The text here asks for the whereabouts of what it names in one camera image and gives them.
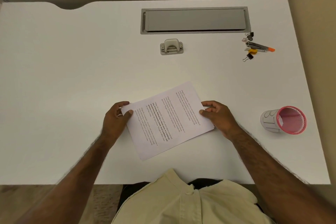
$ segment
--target forearm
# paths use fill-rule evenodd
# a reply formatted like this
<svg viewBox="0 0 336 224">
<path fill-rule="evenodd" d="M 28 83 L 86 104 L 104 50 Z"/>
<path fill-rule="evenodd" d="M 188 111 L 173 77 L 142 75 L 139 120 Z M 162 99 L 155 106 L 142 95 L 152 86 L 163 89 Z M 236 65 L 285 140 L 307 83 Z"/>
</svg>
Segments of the forearm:
<svg viewBox="0 0 336 224">
<path fill-rule="evenodd" d="M 106 140 L 99 137 L 61 182 L 17 224 L 77 224 L 109 149 Z"/>
<path fill-rule="evenodd" d="M 244 131 L 229 138 L 279 223 L 336 223 L 335 209 Z"/>
</svg>

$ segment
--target gray hole punch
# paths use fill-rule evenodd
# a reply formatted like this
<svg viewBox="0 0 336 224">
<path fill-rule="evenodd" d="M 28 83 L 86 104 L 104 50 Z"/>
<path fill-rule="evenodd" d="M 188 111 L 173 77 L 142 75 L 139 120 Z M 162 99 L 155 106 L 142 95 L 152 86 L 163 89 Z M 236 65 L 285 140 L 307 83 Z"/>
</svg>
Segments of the gray hole punch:
<svg viewBox="0 0 336 224">
<path fill-rule="evenodd" d="M 160 44 L 161 55 L 180 54 L 183 53 L 183 44 L 176 38 L 167 39 L 164 43 Z"/>
</svg>

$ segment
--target person's left hand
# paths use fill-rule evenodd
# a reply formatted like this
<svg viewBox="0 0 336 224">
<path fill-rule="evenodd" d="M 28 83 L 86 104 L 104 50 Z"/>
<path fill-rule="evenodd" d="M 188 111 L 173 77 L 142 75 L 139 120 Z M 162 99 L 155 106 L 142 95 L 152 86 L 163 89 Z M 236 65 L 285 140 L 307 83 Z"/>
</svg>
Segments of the person's left hand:
<svg viewBox="0 0 336 224">
<path fill-rule="evenodd" d="M 133 110 L 129 110 L 123 115 L 120 107 L 128 105 L 128 101 L 115 103 L 110 110 L 105 114 L 101 137 L 107 140 L 110 147 L 114 145 L 116 140 L 124 131 L 126 124 L 133 114 Z"/>
</svg>

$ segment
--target hand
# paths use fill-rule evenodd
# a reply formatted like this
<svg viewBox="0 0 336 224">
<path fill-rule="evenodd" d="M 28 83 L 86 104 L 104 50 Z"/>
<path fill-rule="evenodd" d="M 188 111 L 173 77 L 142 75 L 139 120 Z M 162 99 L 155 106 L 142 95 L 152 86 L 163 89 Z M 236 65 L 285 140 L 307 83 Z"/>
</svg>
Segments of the hand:
<svg viewBox="0 0 336 224">
<path fill-rule="evenodd" d="M 105 114 L 103 129 L 101 130 L 100 137 L 103 137 L 110 147 L 112 147 L 116 140 L 120 137 L 128 120 L 133 114 L 133 110 L 129 110 L 124 116 L 121 113 L 120 107 L 128 104 L 128 101 L 115 103 Z"/>
<path fill-rule="evenodd" d="M 243 132 L 243 129 L 238 125 L 229 108 L 217 101 L 203 101 L 203 106 L 210 106 L 205 110 L 200 110 L 199 113 L 211 120 L 222 134 L 231 140 L 235 134 Z"/>
</svg>

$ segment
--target gray frame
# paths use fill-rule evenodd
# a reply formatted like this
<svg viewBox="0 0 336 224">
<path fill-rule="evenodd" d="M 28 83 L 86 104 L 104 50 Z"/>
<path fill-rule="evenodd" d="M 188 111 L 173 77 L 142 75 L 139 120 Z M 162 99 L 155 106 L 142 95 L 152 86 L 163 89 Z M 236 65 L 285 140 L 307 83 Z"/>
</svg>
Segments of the gray frame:
<svg viewBox="0 0 336 224">
<path fill-rule="evenodd" d="M 145 18 L 146 18 L 146 11 L 163 11 L 163 10 L 214 10 L 214 9 L 244 9 L 244 17 L 246 23 L 245 30 L 239 31 L 230 31 L 230 30 L 223 30 L 223 31 L 178 31 L 178 32 L 148 32 L 145 29 Z M 251 24 L 250 24 L 250 17 L 249 11 L 247 6 L 234 6 L 234 7 L 195 7 L 195 8 L 143 8 L 141 9 L 141 24 L 140 24 L 140 34 L 141 35 L 149 35 L 149 34 L 206 34 L 206 33 L 250 33 L 251 32 Z"/>
</svg>

